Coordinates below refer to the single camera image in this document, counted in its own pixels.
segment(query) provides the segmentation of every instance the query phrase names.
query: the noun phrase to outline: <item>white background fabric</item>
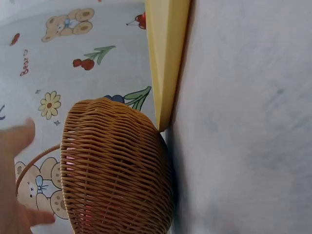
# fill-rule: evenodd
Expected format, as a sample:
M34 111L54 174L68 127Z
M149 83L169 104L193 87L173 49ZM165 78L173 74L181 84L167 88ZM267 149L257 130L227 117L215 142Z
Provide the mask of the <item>white background fabric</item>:
M60 143L67 112L76 102L105 95L125 96L151 86L146 31L138 26L126 25L144 12L144 4L138 1L118 2L33 0L26 4L25 1L15 0L13 5L9 0L1 1L0 107L5 107L0 117L5 116L5 119L0 120L0 126L6 128L19 124L27 117L31 117L36 124L34 143L16 158L16 162L27 164L43 150ZM51 16L67 15L74 9L85 7L95 10L95 15L89 20L93 24L90 32L41 41ZM20 38L9 46L16 33L20 33ZM73 60L87 59L84 54L95 52L94 48L112 45L115 48L105 55L100 65L95 59L96 63L90 71L73 67ZM25 58L29 62L29 72L20 76ZM38 108L45 94L53 91L60 95L61 107L57 109L57 116L47 120L40 115ZM141 111L155 121L152 91ZM59 151L49 154L36 165L40 168L47 157L59 161ZM49 186L44 193L49 196L53 189ZM68 220L57 217L52 227L36 227L33 233L71 234L72 231Z

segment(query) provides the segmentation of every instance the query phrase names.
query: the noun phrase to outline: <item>red cherry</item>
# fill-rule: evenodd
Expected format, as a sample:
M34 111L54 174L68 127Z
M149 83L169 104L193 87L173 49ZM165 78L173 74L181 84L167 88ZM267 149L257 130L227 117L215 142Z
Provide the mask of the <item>red cherry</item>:
M75 59L75 60L73 61L73 66L74 66L74 67L79 67L79 66L81 66L81 59Z
M86 71L90 71L94 67L94 64L95 64L94 61L89 58L81 62L81 66Z

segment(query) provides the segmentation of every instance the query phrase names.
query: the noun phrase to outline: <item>yellow wooden board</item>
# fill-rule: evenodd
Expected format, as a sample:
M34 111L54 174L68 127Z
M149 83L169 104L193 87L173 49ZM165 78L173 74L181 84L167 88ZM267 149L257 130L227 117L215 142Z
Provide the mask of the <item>yellow wooden board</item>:
M157 127L169 126L190 0L145 0Z

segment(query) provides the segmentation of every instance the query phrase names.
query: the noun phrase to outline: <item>wicker basket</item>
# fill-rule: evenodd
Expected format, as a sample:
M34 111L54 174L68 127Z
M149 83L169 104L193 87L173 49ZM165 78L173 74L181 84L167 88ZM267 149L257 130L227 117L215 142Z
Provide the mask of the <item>wicker basket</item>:
M26 171L23 170L17 190ZM75 234L166 234L172 171L162 138L141 112L106 98L76 103L60 145L61 183Z

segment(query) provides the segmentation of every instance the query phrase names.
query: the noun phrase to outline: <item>white wall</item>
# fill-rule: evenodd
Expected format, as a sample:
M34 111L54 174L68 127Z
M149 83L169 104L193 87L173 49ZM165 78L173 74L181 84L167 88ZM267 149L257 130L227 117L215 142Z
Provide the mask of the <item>white wall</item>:
M177 234L312 232L312 2L194 0Z

